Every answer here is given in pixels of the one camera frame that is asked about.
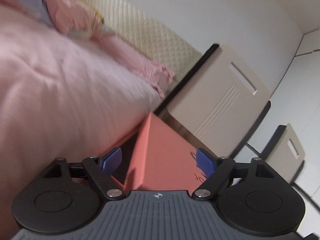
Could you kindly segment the salmon pink open box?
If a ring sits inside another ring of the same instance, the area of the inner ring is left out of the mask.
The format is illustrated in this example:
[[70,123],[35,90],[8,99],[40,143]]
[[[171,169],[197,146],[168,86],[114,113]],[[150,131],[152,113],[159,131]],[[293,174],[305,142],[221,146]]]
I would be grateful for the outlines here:
[[[97,166],[112,180],[112,183],[121,190],[124,189],[124,181],[129,169],[139,130],[139,126],[135,127],[101,156],[93,158]],[[74,182],[90,187],[93,190],[97,189],[81,161],[78,163],[69,163],[68,168]]]

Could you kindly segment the cream folding chair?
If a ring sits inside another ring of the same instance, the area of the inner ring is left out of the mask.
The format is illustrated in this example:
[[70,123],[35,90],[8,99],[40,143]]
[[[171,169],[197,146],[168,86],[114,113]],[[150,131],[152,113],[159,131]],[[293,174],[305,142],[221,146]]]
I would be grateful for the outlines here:
[[305,151],[290,123],[270,128],[260,125],[245,146],[245,161],[263,159],[289,184],[296,181],[304,168]]
[[271,108],[271,93],[228,45],[213,44],[154,113],[218,157],[235,158]]

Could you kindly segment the pink bed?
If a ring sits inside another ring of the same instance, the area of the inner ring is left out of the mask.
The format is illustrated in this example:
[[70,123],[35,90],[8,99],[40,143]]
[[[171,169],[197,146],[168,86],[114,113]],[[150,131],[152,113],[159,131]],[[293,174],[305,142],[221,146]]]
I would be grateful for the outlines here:
[[161,102],[152,86],[91,42],[1,6],[1,239],[12,201],[54,159],[100,155]]

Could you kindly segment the salmon pink box lid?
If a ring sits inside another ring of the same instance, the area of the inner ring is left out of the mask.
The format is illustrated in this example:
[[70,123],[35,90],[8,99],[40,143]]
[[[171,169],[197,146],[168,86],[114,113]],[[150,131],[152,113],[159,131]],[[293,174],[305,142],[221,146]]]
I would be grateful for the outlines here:
[[187,190],[192,193],[205,180],[196,165],[196,148],[150,113],[138,132],[124,191]]

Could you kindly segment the cream quilted headboard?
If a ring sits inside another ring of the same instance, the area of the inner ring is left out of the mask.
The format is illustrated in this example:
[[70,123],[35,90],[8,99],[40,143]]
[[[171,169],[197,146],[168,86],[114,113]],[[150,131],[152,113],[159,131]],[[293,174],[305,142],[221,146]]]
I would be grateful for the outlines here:
[[164,23],[126,0],[81,0],[97,10],[105,25],[145,56],[165,65],[181,80],[202,54]]

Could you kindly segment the pink crumpled duvet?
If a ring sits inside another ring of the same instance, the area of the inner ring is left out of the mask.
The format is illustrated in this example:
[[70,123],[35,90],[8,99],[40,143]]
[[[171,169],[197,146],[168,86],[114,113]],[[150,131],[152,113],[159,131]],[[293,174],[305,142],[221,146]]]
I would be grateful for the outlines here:
[[90,40],[105,32],[92,8],[80,0],[1,0],[63,35]]

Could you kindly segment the right cream folding chair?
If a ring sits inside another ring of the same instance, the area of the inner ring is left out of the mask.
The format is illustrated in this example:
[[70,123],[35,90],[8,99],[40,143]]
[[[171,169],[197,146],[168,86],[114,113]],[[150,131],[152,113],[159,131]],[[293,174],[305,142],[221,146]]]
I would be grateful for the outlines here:
[[290,123],[270,128],[260,125],[245,146],[245,161],[263,159],[289,184],[296,181],[304,168],[305,151]]

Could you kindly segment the left cream folding chair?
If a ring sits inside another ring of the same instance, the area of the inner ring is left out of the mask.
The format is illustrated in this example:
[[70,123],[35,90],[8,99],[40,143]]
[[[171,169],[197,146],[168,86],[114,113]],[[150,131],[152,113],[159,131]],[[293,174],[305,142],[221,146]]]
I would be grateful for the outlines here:
[[228,45],[213,44],[154,113],[218,157],[235,158],[271,108],[271,93]]

